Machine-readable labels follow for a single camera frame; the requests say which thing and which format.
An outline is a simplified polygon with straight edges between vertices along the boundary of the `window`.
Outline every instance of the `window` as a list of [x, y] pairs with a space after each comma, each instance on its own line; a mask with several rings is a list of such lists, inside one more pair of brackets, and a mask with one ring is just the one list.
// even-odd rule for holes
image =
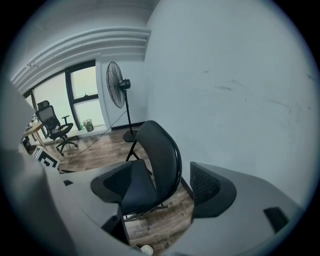
[[87, 119], [91, 119], [94, 127], [105, 125], [104, 117], [102, 116], [100, 109], [99, 99], [76, 103], [74, 104], [74, 109], [80, 124], [83, 124]]
[[95, 66], [72, 72], [70, 75], [75, 99], [98, 94]]
[[66, 88], [77, 128], [92, 120], [94, 127], [105, 125], [98, 97], [96, 61], [81, 63], [65, 70]]
[[[56, 73], [33, 89], [24, 94], [25, 100], [35, 110], [37, 104], [49, 101], [60, 123], [67, 118], [68, 123], [73, 123], [71, 131], [85, 128], [83, 122], [92, 120], [94, 127], [105, 125], [102, 115], [96, 80], [96, 61], [88, 61], [66, 68]], [[42, 129], [41, 138], [46, 138], [47, 133]]]
[[28, 102], [28, 104], [29, 104], [32, 108], [34, 108], [34, 105], [33, 105], [33, 103], [32, 103], [32, 97], [31, 97], [31, 95], [29, 95], [28, 97], [26, 97], [25, 100], [26, 100], [26, 102]]

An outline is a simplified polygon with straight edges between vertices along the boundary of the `standing fan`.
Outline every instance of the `standing fan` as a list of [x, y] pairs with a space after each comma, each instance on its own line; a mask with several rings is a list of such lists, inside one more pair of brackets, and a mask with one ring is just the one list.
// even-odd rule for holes
[[126, 106], [126, 113], [128, 115], [130, 131], [123, 135], [125, 142], [133, 142], [137, 135], [137, 130], [132, 130], [129, 105], [127, 98], [127, 89], [130, 89], [131, 84], [129, 79], [123, 79], [120, 67], [117, 63], [111, 61], [106, 69], [106, 85], [113, 103], [121, 109], [124, 104]]

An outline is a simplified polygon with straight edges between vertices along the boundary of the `fan motor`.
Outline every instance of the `fan motor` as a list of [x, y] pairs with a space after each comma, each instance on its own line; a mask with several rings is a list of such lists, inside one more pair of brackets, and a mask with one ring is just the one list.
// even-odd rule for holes
[[131, 87], [130, 80], [129, 79], [120, 80], [119, 87], [120, 87], [121, 91], [130, 89], [130, 87]]

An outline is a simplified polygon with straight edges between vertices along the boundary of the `wooden floor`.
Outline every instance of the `wooden floor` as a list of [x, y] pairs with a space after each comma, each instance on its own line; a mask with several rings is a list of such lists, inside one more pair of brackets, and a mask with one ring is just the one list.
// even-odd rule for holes
[[[55, 148], [57, 144], [47, 145], [46, 148], [60, 160], [60, 169], [75, 172], [90, 170], [126, 160], [132, 143], [123, 141], [122, 135], [125, 131], [127, 129], [106, 133], [74, 159], [72, 158], [89, 147], [100, 135], [74, 141], [78, 144], [78, 148], [66, 145], [63, 149], [64, 156], [57, 152]], [[137, 143], [134, 151], [152, 170], [142, 146]], [[139, 247], [150, 245], [154, 250], [154, 255], [159, 255], [190, 226], [194, 202], [181, 184], [175, 194], [163, 204], [168, 205], [168, 208], [153, 211], [137, 220], [125, 223], [131, 245]]]

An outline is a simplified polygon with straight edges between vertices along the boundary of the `desk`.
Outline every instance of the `desk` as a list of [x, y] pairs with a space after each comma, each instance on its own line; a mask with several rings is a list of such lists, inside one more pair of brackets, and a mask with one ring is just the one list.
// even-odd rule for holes
[[27, 130], [24, 134], [23, 137], [29, 136], [31, 134], [34, 134], [36, 139], [39, 141], [40, 145], [47, 150], [44, 142], [42, 141], [42, 139], [40, 138], [40, 135], [38, 133], [38, 131], [43, 127], [44, 125], [42, 124], [42, 122], [37, 122], [37, 123], [32, 123], [32, 127]]

